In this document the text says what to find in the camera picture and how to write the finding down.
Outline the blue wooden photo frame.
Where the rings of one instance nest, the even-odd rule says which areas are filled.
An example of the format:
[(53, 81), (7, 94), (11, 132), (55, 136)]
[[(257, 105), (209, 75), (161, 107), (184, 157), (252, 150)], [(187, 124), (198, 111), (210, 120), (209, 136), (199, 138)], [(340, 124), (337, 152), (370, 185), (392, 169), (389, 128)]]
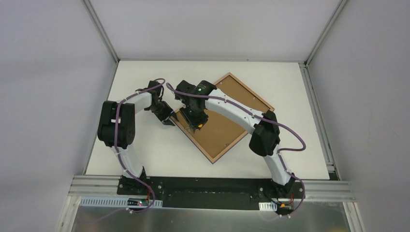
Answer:
[[(230, 72), (216, 81), (214, 85), (231, 98), (251, 109), (262, 112), (267, 110), (274, 111), (272, 105)], [(248, 133), (240, 125), (221, 114), (209, 110), (205, 110), (205, 113), (208, 115), (208, 121), (201, 129), (195, 132), (190, 130), (188, 123), (180, 113), (180, 109), (176, 110), (178, 121), (175, 123), (213, 164)]]

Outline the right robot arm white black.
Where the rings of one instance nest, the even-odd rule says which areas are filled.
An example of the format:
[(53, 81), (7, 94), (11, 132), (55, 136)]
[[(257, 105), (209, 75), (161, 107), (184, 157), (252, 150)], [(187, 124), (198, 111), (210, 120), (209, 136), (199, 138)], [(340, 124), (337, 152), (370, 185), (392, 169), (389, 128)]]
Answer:
[(278, 155), (280, 130), (273, 111), (262, 112), (247, 107), (208, 81), (201, 81), (195, 86), (183, 80), (174, 94), (175, 99), (184, 105), (180, 112), (192, 132), (208, 122), (206, 110), (216, 112), (242, 127), (251, 135), (251, 151), (264, 158), (276, 195), (287, 198), (293, 193), (295, 178), (283, 166), (284, 161)]

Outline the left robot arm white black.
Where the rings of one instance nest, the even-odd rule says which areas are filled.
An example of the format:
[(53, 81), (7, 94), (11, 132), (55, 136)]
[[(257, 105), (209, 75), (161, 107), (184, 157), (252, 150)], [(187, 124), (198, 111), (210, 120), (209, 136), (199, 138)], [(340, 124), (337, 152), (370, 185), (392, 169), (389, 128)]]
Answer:
[(174, 126), (176, 113), (163, 100), (165, 79), (151, 80), (146, 88), (119, 101), (105, 101), (102, 104), (97, 137), (110, 148), (123, 170), (123, 176), (131, 179), (129, 189), (135, 195), (143, 195), (151, 187), (143, 179), (145, 169), (139, 161), (133, 146), (136, 137), (135, 115), (151, 112), (161, 124)]

